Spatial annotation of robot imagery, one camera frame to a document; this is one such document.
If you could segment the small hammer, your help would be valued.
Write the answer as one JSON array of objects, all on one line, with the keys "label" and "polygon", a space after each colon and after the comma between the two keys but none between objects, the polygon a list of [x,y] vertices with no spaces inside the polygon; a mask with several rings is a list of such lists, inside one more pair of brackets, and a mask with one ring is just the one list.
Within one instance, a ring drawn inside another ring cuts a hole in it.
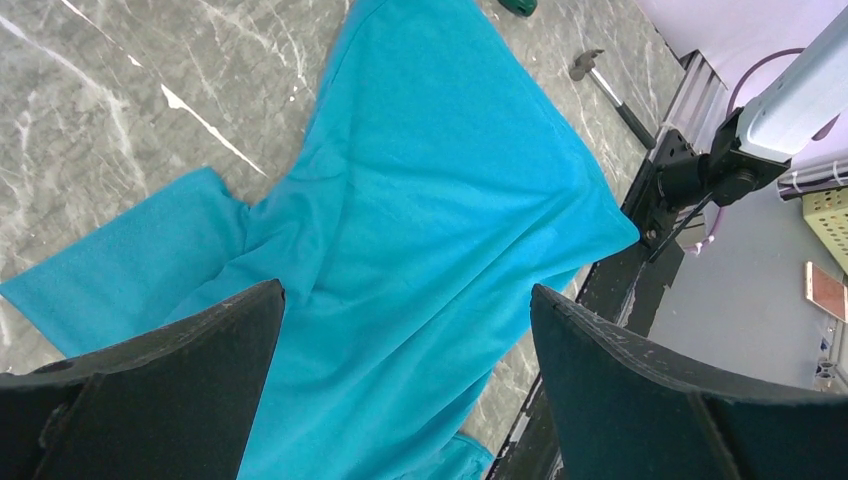
[{"label": "small hammer", "polygon": [[608,81],[603,77],[596,66],[596,58],[604,53],[603,49],[591,49],[578,55],[570,67],[569,77],[579,82],[589,77],[600,89],[603,95],[613,105],[619,117],[627,125],[633,135],[647,149],[656,147],[655,136],[647,129],[645,124],[633,112],[630,106],[612,89]]}]

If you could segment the teal t-shirt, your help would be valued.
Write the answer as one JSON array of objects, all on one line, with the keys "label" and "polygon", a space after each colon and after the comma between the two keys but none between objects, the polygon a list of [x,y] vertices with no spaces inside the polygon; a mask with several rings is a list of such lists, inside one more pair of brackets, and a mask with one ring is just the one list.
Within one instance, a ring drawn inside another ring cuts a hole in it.
[{"label": "teal t-shirt", "polygon": [[566,286],[638,240],[597,161],[471,1],[357,1],[303,148],[258,204],[204,168],[2,296],[74,357],[280,281],[242,479],[477,479],[461,427]]}]

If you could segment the green handled screwdriver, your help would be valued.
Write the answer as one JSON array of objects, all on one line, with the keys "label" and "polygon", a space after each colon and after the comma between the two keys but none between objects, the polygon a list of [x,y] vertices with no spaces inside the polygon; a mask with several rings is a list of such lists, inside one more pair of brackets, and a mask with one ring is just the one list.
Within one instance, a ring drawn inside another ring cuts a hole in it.
[{"label": "green handled screwdriver", "polygon": [[528,18],[533,15],[535,12],[538,1],[537,0],[499,0],[499,4],[502,5],[507,11],[510,13],[522,17]]}]

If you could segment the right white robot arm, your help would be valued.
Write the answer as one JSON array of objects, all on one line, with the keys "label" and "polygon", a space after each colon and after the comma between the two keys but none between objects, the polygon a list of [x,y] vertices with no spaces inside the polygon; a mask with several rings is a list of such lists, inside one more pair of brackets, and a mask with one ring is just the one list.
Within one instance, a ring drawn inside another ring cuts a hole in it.
[{"label": "right white robot arm", "polygon": [[787,69],[720,125],[697,154],[669,133],[636,218],[654,262],[708,203],[729,206],[773,182],[847,108],[847,14],[841,12]]}]

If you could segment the pink smartphone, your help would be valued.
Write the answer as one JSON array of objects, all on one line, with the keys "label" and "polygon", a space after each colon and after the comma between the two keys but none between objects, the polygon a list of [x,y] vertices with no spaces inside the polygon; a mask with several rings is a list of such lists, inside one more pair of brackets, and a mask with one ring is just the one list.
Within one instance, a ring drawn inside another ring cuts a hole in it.
[{"label": "pink smartphone", "polygon": [[847,288],[811,261],[804,267],[805,298],[836,320],[847,322]]}]

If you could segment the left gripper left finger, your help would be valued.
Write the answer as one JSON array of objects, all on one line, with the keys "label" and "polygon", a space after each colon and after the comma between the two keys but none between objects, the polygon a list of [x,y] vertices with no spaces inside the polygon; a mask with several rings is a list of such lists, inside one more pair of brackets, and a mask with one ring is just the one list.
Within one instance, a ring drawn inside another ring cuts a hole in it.
[{"label": "left gripper left finger", "polygon": [[285,293],[256,284],[108,348],[1,377],[5,479],[233,479]]}]

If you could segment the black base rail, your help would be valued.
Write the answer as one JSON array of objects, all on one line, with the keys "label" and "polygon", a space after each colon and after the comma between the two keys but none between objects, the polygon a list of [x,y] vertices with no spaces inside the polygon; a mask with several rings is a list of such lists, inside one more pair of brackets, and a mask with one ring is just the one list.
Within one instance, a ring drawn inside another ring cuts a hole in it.
[{"label": "black base rail", "polygon": [[626,401],[598,397],[601,388],[613,386],[621,367],[583,329],[598,326],[636,342],[647,337],[684,258],[669,237],[677,215],[659,199],[656,171],[694,156],[678,130],[664,133],[624,201],[623,211],[636,220],[642,240],[595,263],[575,300],[549,291],[537,300],[534,334],[543,343],[542,360],[550,371],[535,381],[488,478],[567,479],[563,447],[575,448],[578,455],[590,453],[593,434],[629,419],[632,409]]}]

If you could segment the perforated yellow box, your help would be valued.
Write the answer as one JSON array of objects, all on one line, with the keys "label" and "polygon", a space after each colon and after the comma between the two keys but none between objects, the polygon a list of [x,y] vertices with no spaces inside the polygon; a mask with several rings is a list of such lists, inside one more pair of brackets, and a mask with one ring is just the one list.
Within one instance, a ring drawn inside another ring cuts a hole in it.
[{"label": "perforated yellow box", "polygon": [[847,187],[809,193],[802,217],[844,272],[847,272]]}]

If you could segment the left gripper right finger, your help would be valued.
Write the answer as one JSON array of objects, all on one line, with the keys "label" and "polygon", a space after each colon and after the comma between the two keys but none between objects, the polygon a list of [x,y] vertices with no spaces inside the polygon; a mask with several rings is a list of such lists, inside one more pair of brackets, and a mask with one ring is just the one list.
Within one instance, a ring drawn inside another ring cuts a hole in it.
[{"label": "left gripper right finger", "polygon": [[[534,334],[542,373],[542,341]],[[648,339],[627,340],[598,326],[620,370],[601,400],[626,401],[629,419],[592,435],[590,453],[561,449],[571,479],[843,479],[847,475],[847,399],[770,383],[691,359]]]}]

